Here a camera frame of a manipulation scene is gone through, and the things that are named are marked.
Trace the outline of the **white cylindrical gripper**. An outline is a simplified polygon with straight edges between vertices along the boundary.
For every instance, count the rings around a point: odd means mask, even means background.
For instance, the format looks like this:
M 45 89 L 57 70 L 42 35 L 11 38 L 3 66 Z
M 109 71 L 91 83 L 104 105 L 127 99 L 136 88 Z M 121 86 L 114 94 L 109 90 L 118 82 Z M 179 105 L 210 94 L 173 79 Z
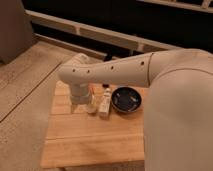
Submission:
M 70 112 L 74 113 L 74 104 L 86 104 L 85 111 L 91 113 L 91 93 L 88 84 L 71 84 L 69 86 L 70 90 Z

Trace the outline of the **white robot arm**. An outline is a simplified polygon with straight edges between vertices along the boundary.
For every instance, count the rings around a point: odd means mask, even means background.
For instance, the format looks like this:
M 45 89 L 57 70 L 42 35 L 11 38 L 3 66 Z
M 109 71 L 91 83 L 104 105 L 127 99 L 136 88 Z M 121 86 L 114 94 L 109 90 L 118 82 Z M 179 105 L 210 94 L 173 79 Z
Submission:
M 176 49 L 108 62 L 77 54 L 59 69 L 71 101 L 90 101 L 90 83 L 147 87 L 145 171 L 213 171 L 213 54 Z

